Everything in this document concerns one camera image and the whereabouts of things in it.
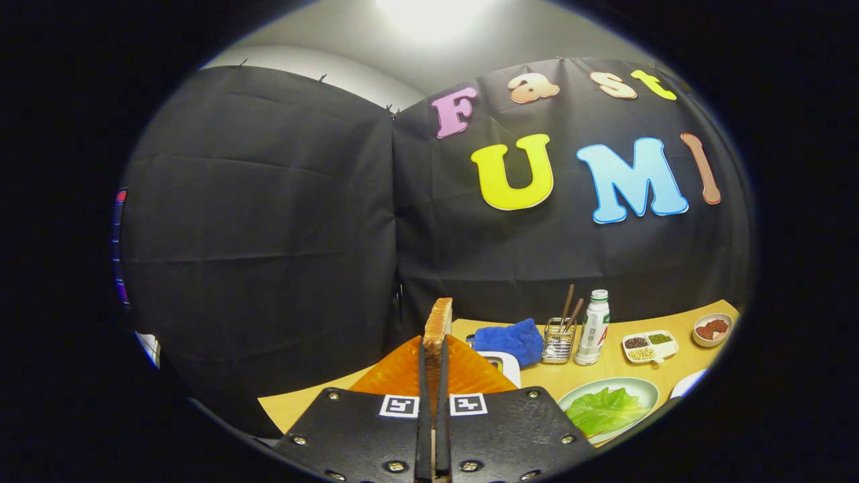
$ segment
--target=bean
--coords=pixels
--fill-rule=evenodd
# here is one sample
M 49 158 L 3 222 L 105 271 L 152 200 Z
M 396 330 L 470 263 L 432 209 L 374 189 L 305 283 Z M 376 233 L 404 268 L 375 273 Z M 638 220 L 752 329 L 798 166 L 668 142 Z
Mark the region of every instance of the bean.
M 630 352 L 630 359 L 634 361 L 643 361 L 644 359 L 652 359 L 655 355 L 656 354 L 653 352 L 653 349 L 648 347 L 646 349 L 639 349 L 637 351 Z
M 663 342 L 671 342 L 671 338 L 662 333 L 655 333 L 650 336 L 650 342 L 654 344 L 661 344 Z
M 647 346 L 647 340 L 644 340 L 642 337 L 633 337 L 632 339 L 628 339 L 624 345 L 627 349 L 635 349 L 636 347 L 645 347 Z

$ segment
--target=table surface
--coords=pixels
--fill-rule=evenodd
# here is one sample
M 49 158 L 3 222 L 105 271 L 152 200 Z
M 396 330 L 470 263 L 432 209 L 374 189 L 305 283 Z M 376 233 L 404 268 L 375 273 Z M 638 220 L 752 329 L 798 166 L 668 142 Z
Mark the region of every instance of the table surface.
M 737 321 L 739 315 L 730 303 L 720 300 L 681 314 L 642 321 L 613 322 L 609 325 L 606 343 L 602 347 L 600 359 L 595 364 L 581 366 L 574 363 L 572 358 L 567 364 L 535 364 L 521 370 L 522 387 L 541 386 L 555 400 L 560 400 L 569 391 L 588 382 L 599 381 L 608 377 L 638 377 L 652 382 L 659 388 L 659 400 L 656 403 L 656 407 L 659 407 L 668 400 L 674 386 L 680 379 L 709 367 L 724 346 L 724 344 L 719 344 L 715 347 L 702 347 L 695 343 L 691 335 L 692 326 L 698 319 L 716 313 L 730 315 L 734 322 Z M 452 331 L 454 337 L 464 341 L 467 335 L 475 333 L 481 327 L 507 325 L 509 324 L 457 319 L 454 321 Z M 542 334 L 543 326 L 539 325 L 538 329 Z M 629 362 L 624 355 L 621 339 L 631 333 L 652 330 L 670 332 L 679 345 L 677 353 L 666 358 L 662 364 L 633 364 Z M 262 405 L 277 428 L 286 433 L 304 411 L 310 407 L 310 404 L 323 388 L 348 388 L 370 369 L 368 367 L 311 388 L 262 397 L 259 398 L 259 404 Z

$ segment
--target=letter i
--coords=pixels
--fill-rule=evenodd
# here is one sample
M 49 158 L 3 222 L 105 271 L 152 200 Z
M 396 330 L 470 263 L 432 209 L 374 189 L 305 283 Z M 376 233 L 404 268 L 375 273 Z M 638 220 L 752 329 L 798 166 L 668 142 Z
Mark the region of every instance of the letter i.
M 680 134 L 680 139 L 692 152 L 692 157 L 695 158 L 695 163 L 698 165 L 701 181 L 704 182 L 704 201 L 709 205 L 718 205 L 722 202 L 722 194 L 716 187 L 716 180 L 713 179 L 710 162 L 707 161 L 707 155 L 704 154 L 704 145 L 697 136 L 688 132 Z

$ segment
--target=blue letter m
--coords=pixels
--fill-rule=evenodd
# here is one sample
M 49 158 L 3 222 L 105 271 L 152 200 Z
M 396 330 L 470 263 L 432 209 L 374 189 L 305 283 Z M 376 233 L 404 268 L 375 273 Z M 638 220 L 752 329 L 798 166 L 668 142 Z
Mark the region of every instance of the blue letter m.
M 650 210 L 662 217 L 676 215 L 689 209 L 689 202 L 677 188 L 668 161 L 662 153 L 662 141 L 640 138 L 635 143 L 632 168 L 604 144 L 581 148 L 576 156 L 591 169 L 596 186 L 597 203 L 594 211 L 596 223 L 616 223 L 626 219 L 626 208 L 618 203 L 618 193 L 626 199 L 639 217 L 647 208 L 648 187 L 653 187 L 653 204 Z

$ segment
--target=black curtain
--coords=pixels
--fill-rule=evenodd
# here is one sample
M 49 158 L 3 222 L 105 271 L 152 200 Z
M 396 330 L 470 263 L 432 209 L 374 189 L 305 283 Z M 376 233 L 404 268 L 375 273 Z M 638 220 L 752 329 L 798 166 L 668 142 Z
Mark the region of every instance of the black curtain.
M 661 79 L 677 95 L 670 101 L 631 76 L 635 70 Z M 508 82 L 543 74 L 560 90 L 552 97 L 513 102 Z M 619 99 L 600 90 L 591 72 L 610 72 L 637 92 Z M 439 139 L 431 102 L 465 88 L 468 127 Z M 570 283 L 587 297 L 607 289 L 613 321 L 637 320 L 694 309 L 726 299 L 741 305 L 749 290 L 751 251 L 749 194 L 739 160 L 680 83 L 647 65 L 605 59 L 553 59 L 497 70 L 431 96 L 400 113 L 393 123 L 394 198 L 399 275 L 407 324 L 419 327 L 438 297 L 454 298 L 454 316 L 541 323 L 560 316 Z M 504 144 L 509 184 L 531 183 L 519 138 L 543 133 L 550 141 L 554 187 L 542 203 L 501 211 L 483 198 L 472 153 Z M 702 197 L 702 178 L 680 134 L 704 145 L 722 194 L 718 205 Z M 604 144 L 627 163 L 634 142 L 658 138 L 685 213 L 657 216 L 649 190 L 642 217 L 626 206 L 620 223 L 598 224 L 594 178 L 576 152 Z
M 669 101 L 630 73 L 657 76 Z M 589 77 L 611 72 L 618 99 Z M 538 72 L 559 92 L 518 104 L 508 82 Z M 439 139 L 431 102 L 478 91 L 467 129 Z M 538 323 L 567 285 L 609 290 L 613 321 L 745 302 L 750 198 L 739 159 L 680 82 L 604 59 L 497 70 L 409 107 L 380 107 L 279 70 L 201 70 L 166 102 L 126 169 L 122 267 L 132 326 L 154 334 L 192 395 L 230 424 L 279 431 L 257 402 L 360 370 L 423 331 L 432 303 L 454 316 Z M 481 193 L 472 153 L 504 144 L 511 187 L 531 168 L 516 141 L 545 134 L 554 187 L 502 211 Z M 703 143 L 722 194 L 707 204 L 680 134 Z M 604 144 L 627 163 L 658 138 L 684 213 L 593 220 L 594 177 L 576 152 Z
M 258 397 L 396 342 L 392 165 L 391 117 L 362 98 L 279 70 L 195 73 L 123 179 L 133 328 L 203 404 L 278 437 Z

